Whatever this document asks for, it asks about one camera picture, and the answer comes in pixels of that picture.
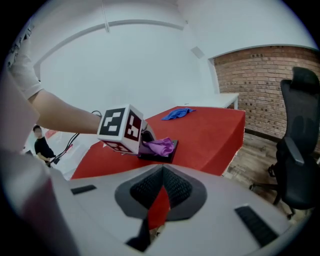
white sleeve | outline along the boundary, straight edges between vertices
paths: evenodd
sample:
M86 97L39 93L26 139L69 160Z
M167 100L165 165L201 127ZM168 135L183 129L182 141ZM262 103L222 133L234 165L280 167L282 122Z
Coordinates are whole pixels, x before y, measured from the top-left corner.
M30 59L30 38L21 43L15 62L9 69L18 88L26 99L42 90L41 83L36 76L33 63Z

red table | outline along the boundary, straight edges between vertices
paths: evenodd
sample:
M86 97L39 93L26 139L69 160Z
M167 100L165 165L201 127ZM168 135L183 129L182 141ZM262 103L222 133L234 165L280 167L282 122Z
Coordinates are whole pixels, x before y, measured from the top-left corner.
M173 164L220 176L244 141L245 112L241 110L191 107L193 111L182 118L161 120L172 110L157 114L147 122L157 139L179 140ZM92 145L78 165L72 179L117 174L158 162L121 155L102 142ZM149 210L149 228L163 223L169 210L166 191L161 190Z

blue cloth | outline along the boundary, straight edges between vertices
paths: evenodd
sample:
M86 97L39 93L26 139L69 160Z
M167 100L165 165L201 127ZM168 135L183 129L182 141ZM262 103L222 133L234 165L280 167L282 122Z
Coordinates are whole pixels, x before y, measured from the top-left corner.
M176 118L183 118L186 114L189 112L196 111L191 108L178 108L170 112L167 116L162 118L161 120L170 120L170 119L176 119Z

brick wall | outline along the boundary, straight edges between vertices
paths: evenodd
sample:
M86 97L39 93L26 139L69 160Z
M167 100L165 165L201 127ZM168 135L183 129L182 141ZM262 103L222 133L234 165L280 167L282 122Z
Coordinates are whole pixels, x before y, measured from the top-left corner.
M239 50L214 60L221 93L239 93L245 127L282 138L287 116L280 81L292 79L292 68L303 67L320 77L320 59L310 49L266 46ZM318 142L316 151L320 152Z

wooden floor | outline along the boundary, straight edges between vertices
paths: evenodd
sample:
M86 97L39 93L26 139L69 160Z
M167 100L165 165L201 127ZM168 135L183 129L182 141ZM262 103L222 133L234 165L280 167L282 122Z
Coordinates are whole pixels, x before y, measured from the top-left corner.
M253 182L277 184L276 178L270 177L267 171L269 166L277 162L276 150L275 142L245 133L242 148L223 176L239 182L245 188L249 188ZM273 203L276 197L274 191L259 187L256 187L254 192L270 203ZM286 215L291 213L288 205L282 201L277 208ZM291 222L296 223L308 213L308 211L297 210Z

